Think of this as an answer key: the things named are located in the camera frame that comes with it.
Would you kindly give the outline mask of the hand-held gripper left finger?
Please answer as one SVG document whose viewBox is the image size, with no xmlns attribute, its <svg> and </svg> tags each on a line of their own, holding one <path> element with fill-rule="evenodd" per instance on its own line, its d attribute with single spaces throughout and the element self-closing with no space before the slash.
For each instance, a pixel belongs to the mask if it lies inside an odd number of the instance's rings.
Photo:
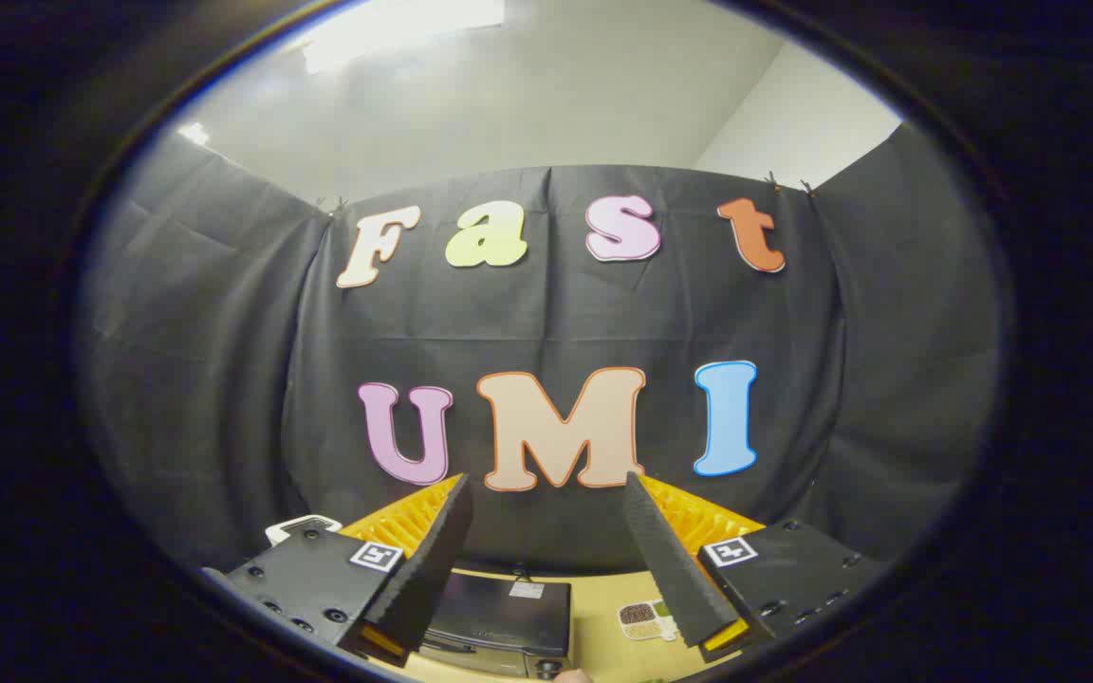
<svg viewBox="0 0 1093 683">
<path fill-rule="evenodd" d="M 272 525 L 265 552 L 204 576 L 316 652 L 403 667 L 428 633 L 472 514 L 472 481 L 447 476 L 351 525 L 318 514 Z"/>
</svg>

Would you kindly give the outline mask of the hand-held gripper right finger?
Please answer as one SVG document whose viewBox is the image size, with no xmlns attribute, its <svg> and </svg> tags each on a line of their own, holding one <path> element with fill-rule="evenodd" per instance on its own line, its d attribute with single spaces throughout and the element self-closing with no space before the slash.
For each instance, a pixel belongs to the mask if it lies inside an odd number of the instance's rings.
<svg viewBox="0 0 1093 683">
<path fill-rule="evenodd" d="M 707 662 L 811 631 L 886 567 L 801 520 L 756 523 L 634 472 L 621 509 L 682 640 Z"/>
</svg>

